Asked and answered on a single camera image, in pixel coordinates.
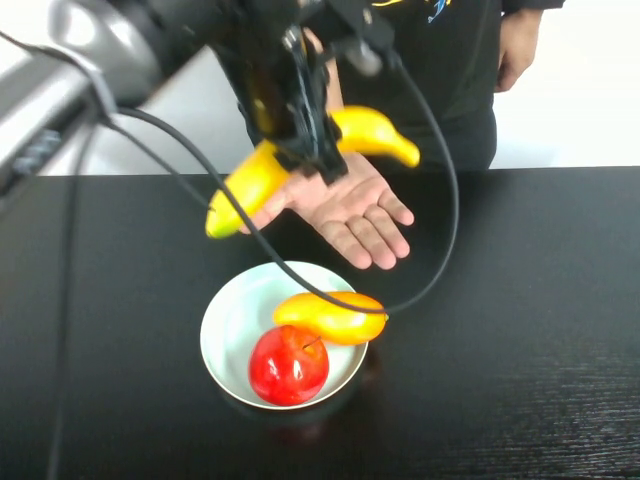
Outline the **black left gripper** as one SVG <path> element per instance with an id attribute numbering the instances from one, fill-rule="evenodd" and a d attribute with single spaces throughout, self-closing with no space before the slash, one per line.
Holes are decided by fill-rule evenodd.
<path id="1" fill-rule="evenodd" d="M 331 186 L 348 173 L 326 112 L 329 75 L 324 55 L 345 39 L 335 1 L 218 1 L 214 50 L 254 145 L 269 141 L 289 173 L 320 174 Z"/>

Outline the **person's right hand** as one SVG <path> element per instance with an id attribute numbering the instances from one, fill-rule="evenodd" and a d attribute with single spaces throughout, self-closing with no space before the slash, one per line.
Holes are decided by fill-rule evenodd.
<path id="1" fill-rule="evenodd" d="M 262 229 L 289 209 L 354 267 L 390 270 L 410 253 L 399 227 L 414 214 L 363 155 L 349 154 L 346 163 L 348 174 L 330 186 L 318 175 L 291 175 L 252 222 Z"/>

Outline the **person's left hand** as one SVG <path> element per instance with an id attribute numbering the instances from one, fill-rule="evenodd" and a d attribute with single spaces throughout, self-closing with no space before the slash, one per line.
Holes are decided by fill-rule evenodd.
<path id="1" fill-rule="evenodd" d="M 511 90 L 532 65 L 536 55 L 542 15 L 541 10 L 521 9 L 503 16 L 496 93 Z"/>

